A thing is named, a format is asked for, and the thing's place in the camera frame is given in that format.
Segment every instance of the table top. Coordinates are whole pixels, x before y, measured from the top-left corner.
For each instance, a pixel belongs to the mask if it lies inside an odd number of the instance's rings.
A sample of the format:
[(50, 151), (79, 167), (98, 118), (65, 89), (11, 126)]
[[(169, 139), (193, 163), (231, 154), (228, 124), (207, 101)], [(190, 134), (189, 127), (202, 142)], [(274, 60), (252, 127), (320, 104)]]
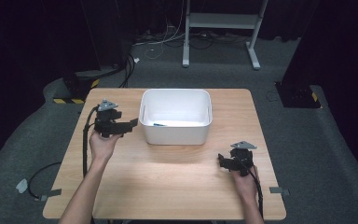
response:
[[(264, 196), (264, 219), (281, 220), (286, 210), (252, 95), (244, 89), (205, 89), (211, 95), (213, 122), (205, 144), (157, 146), (147, 144), (141, 123), (117, 141), (103, 174), (94, 204), (95, 218), (241, 220), (241, 201), (228, 170), (219, 167), (217, 154), (229, 158), (230, 146), (249, 142), (254, 150)], [(118, 104), (127, 122), (139, 117), (146, 89), (93, 89), (87, 97), (73, 137), (52, 189), (62, 194), (48, 198), (43, 215), (60, 218), (83, 179), (82, 137), (87, 116), (103, 98)]]

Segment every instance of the white plastic bin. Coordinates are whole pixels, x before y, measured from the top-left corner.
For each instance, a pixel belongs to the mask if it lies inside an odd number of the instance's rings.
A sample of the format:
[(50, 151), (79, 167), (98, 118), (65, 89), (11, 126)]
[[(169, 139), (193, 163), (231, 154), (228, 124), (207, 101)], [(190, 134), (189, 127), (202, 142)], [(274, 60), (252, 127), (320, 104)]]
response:
[(139, 120), (149, 144), (202, 145), (212, 122), (211, 97), (204, 90), (147, 90)]

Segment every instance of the yellow and black warning tape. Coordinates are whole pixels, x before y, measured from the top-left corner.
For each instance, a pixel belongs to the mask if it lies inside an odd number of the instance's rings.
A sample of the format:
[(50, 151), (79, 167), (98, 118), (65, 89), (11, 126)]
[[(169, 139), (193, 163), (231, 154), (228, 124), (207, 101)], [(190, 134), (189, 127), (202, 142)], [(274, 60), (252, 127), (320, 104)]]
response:
[(318, 102), (318, 96), (316, 96), (315, 92), (312, 93), (312, 99), (314, 102)]
[(84, 104), (86, 101), (83, 99), (72, 99), (72, 98), (54, 98), (53, 99), (54, 103), (56, 104)]
[[(96, 79), (91, 83), (90, 89), (94, 89), (98, 86), (98, 84), (100, 83), (100, 79)], [(86, 102), (85, 99), (78, 99), (78, 98), (54, 98), (53, 102), (56, 104), (84, 104)]]
[(100, 79), (96, 79), (95, 81), (92, 82), (91, 84), (91, 88), (94, 89), (98, 86), (98, 83), (100, 83)]

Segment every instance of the white metal frame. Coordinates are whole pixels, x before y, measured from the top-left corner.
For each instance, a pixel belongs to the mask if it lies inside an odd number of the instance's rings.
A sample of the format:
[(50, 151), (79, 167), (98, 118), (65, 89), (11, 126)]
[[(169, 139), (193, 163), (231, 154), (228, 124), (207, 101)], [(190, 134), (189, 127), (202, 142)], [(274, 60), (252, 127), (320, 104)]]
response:
[(249, 29), (254, 30), (251, 41), (246, 42), (246, 49), (252, 61), (254, 70), (260, 69), (260, 63), (255, 55), (255, 41), (263, 21), (269, 0), (262, 0), (260, 11), (257, 15), (239, 15), (239, 14), (217, 14), (217, 13), (190, 13), (190, 0), (187, 0), (186, 9), (186, 32), (185, 44), (183, 47), (183, 67), (190, 66), (190, 47), (189, 32), (190, 27), (210, 27), (210, 28), (228, 28), (228, 29)]

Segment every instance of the gray fabric floor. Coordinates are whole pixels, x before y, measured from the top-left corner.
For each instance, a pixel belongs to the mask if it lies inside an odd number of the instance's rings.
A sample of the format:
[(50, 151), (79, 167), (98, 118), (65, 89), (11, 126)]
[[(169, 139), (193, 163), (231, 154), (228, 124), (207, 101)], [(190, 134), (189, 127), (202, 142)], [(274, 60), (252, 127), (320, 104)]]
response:
[[(321, 109), (284, 108), (274, 88), (296, 45), (297, 41), (257, 40), (260, 71), (253, 70), (243, 43), (191, 49), (188, 68), (181, 65), (182, 48), (133, 47), (131, 54), (140, 61), (129, 87), (249, 89), (278, 183), (291, 193), (283, 197), (287, 217), (276, 223), (358, 223), (358, 163), (337, 129), (322, 88), (312, 86)], [(104, 77), (98, 87), (118, 87), (123, 78), (122, 72)], [(19, 126), (0, 152), (0, 223), (57, 223), (43, 218), (45, 203), (15, 188), (23, 178), (63, 158), (82, 105), (52, 103), (61, 82), (46, 86), (46, 103)], [(38, 175), (34, 193), (48, 192), (58, 169), (54, 166)]]

